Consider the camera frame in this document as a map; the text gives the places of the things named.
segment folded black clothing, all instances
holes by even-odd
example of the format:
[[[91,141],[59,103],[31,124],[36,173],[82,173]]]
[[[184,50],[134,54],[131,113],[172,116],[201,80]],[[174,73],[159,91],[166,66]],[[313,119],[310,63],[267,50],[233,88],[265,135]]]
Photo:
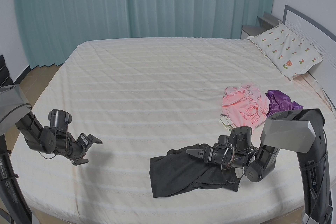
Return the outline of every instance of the folded black clothing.
[[[150,183],[153,197],[169,197],[202,188],[227,188],[238,191],[240,180],[235,169],[224,170],[215,164],[204,163],[186,153],[187,149],[205,149],[209,145],[196,144],[178,150],[171,149],[166,156],[150,159]]]

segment bed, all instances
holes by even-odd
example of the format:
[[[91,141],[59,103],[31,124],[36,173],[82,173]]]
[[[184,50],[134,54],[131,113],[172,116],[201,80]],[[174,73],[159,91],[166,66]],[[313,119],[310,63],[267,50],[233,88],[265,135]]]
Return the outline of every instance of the bed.
[[[249,40],[129,38],[79,45],[33,112],[42,125],[49,125],[51,109],[68,111],[74,137],[91,133],[103,145],[93,145],[86,155],[90,162],[74,167],[61,156],[45,160],[20,135],[11,161],[27,203],[78,224],[259,224],[303,206],[296,153],[285,150],[271,174],[259,183],[243,177],[238,192],[198,189],[153,198],[149,179],[150,158],[173,148],[213,144],[219,135],[228,135],[219,124],[224,90],[249,82],[264,92],[279,89],[306,109],[320,108],[329,163],[336,161],[336,151],[331,150],[336,146],[331,104],[336,96],[330,79],[324,78],[326,70],[336,74],[336,38],[289,7],[283,21],[302,36],[309,33],[328,55],[311,75],[293,82]],[[252,135],[256,146],[262,128],[263,124]],[[330,185],[335,182],[336,168],[330,165]]]

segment purple satin fabric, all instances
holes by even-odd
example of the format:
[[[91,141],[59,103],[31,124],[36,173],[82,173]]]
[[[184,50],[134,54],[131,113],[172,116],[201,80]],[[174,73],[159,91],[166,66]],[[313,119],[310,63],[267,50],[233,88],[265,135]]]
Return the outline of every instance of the purple satin fabric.
[[[299,105],[295,101],[291,101],[291,98],[279,90],[271,90],[266,93],[269,99],[269,111],[266,117],[270,117],[275,112],[303,109],[302,105]]]

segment striped bed sheet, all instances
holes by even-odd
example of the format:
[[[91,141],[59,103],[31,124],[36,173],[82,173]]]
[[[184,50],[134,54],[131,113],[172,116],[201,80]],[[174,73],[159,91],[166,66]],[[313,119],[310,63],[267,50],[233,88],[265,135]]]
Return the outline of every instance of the striped bed sheet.
[[[271,174],[259,183],[244,177],[238,192],[198,189],[163,198],[152,196],[149,159],[228,135],[219,123],[224,90],[253,82],[264,92],[283,91],[306,109],[320,108],[329,163],[335,163],[336,120],[308,80],[289,81],[248,40],[88,41],[57,71],[33,112],[49,125],[51,109],[68,111],[75,138],[93,134],[103,145],[93,145],[90,162],[74,167],[61,156],[45,160],[20,135],[12,165],[30,206],[72,223],[258,224],[303,206],[296,153],[281,150]],[[255,146],[262,128],[252,135]],[[331,185],[335,180],[330,166]]]

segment white headboard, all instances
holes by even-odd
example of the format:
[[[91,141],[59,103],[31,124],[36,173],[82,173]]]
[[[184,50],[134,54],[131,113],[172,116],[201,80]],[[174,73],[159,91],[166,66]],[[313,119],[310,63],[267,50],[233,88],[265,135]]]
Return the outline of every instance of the white headboard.
[[[309,69],[336,106],[336,36],[321,24],[290,6],[285,6],[282,23],[299,37],[312,42],[323,55],[323,61]]]

